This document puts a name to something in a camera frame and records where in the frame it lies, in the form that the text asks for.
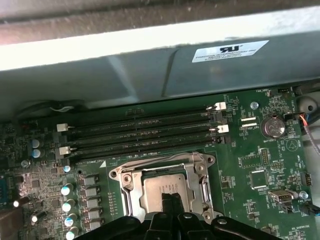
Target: label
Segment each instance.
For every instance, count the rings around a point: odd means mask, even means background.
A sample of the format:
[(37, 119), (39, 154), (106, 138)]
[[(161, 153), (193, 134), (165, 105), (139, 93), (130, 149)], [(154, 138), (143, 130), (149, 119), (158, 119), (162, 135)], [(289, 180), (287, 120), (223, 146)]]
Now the label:
[(269, 40), (197, 49), (192, 62), (200, 63), (206, 61), (252, 56), (264, 45), (266, 45), (267, 42), (269, 42)]

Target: gray metal panel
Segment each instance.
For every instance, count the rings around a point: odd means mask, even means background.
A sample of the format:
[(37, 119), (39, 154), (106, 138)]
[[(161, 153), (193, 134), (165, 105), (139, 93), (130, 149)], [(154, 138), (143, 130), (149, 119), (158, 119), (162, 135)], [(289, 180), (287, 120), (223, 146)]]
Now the gray metal panel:
[[(40, 22), (52, 35), (20, 35), (30, 27), (26, 23), (0, 26), (1, 120), (37, 100), (82, 99), (88, 108), (100, 108), (320, 76), (320, 7), (68, 38), (60, 38), (67, 28)], [(198, 48), (255, 40), (269, 42), (253, 56), (191, 63)]]
[(319, 76), (320, 32), (205, 44), (201, 48), (269, 40), (252, 56), (192, 63), (199, 46), (176, 51), (166, 97), (234, 91)]

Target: cpu socket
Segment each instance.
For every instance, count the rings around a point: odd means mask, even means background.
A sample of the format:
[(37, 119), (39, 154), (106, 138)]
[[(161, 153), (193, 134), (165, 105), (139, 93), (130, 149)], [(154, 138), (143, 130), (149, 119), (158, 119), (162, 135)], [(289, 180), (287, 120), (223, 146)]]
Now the cpu socket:
[(185, 212), (203, 216), (207, 223), (222, 213), (214, 211), (208, 168), (212, 155), (180, 153), (126, 162), (109, 172), (119, 182), (125, 214), (144, 221), (146, 214), (162, 212), (162, 194), (181, 197)]

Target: green circuit board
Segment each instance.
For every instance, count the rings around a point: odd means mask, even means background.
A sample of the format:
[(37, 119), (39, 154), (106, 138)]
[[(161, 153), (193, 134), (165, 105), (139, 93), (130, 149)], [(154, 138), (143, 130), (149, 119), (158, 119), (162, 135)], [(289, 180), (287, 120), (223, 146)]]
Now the green circuit board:
[[(215, 103), (225, 103), (226, 109), (208, 117)], [(4, 124), (0, 157), (8, 170), (3, 175), (24, 176), (17, 189), (33, 201), (23, 206), (25, 227), (20, 238), (65, 239), (68, 227), (63, 221), (70, 213), (79, 216), (75, 223), (79, 234), (89, 231), (84, 207), (88, 199), (83, 196), (86, 176), (98, 179), (100, 223), (106, 224), (124, 215), (119, 182), (108, 175), (111, 169), (141, 158), (199, 152), (216, 158), (208, 169), (215, 211), (282, 239), (316, 240), (315, 217), (299, 210), (300, 204), (312, 199), (310, 186), (302, 179), (308, 171), (301, 124), (296, 117), (285, 117), (296, 112), (291, 89), (275, 87), (27, 120), (20, 136), (11, 124)], [(57, 132), (57, 124), (69, 128)], [(210, 131), (219, 125), (228, 125), (228, 131)], [(36, 158), (29, 146), (34, 139), (41, 142)], [(57, 149), (65, 146), (71, 146), (72, 153), (58, 157)], [(22, 167), (22, 161), (29, 165)], [(71, 170), (65, 172), (64, 166)], [(60, 190), (67, 183), (75, 190), (62, 196)], [(306, 191), (308, 197), (293, 199), (289, 209), (284, 208), (269, 192), (287, 189)], [(7, 207), (14, 198), (6, 199)], [(65, 213), (61, 206), (68, 199), (74, 199), (76, 206)], [(30, 216), (40, 210), (46, 210), (45, 219), (30, 224)]]

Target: motherboard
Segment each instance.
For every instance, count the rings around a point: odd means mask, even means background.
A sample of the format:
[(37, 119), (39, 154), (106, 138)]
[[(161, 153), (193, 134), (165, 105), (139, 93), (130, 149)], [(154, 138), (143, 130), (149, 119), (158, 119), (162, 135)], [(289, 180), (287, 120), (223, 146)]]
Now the motherboard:
[(179, 194), (208, 223), (316, 240), (295, 98), (274, 87), (4, 123), (0, 208), (21, 211), (20, 240), (71, 240)]

